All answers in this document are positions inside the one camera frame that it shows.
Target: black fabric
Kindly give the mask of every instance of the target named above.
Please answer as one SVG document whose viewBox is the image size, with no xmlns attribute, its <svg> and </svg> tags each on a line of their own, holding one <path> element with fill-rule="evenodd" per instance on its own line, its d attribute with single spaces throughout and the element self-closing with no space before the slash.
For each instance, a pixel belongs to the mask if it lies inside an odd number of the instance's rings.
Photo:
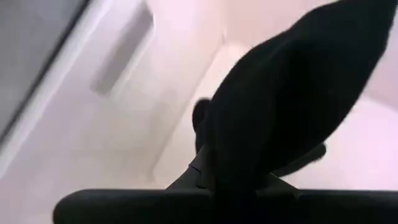
<svg viewBox="0 0 398 224">
<path fill-rule="evenodd" d="M 216 152 L 216 209 L 237 218 L 263 173 L 305 155 L 338 127 L 386 48 L 396 5 L 319 7 L 233 67 L 200 127 Z"/>
<path fill-rule="evenodd" d="M 244 223 L 396 223 L 396 192 L 301 190 L 258 192 L 262 214 Z M 84 190 L 55 207 L 54 224 L 214 223 L 208 190 Z"/>
<path fill-rule="evenodd" d="M 202 146 L 205 144 L 205 130 L 199 127 L 201 126 L 202 122 L 205 120 L 206 112 L 208 107 L 210 106 L 210 99 L 202 98 L 197 101 L 193 108 L 192 113 L 192 126 L 193 130 L 196 133 L 195 138 L 195 149 L 197 154 L 199 153 Z M 326 146 L 325 143 L 321 143 L 320 145 L 311 149 L 305 155 L 296 158 L 293 162 L 284 165 L 283 167 L 275 167 L 272 171 L 277 177 L 283 177 L 286 175 L 293 174 L 297 172 L 301 168 L 305 167 L 306 165 L 310 164 L 311 162 L 316 162 L 320 160 L 326 154 Z"/>
</svg>

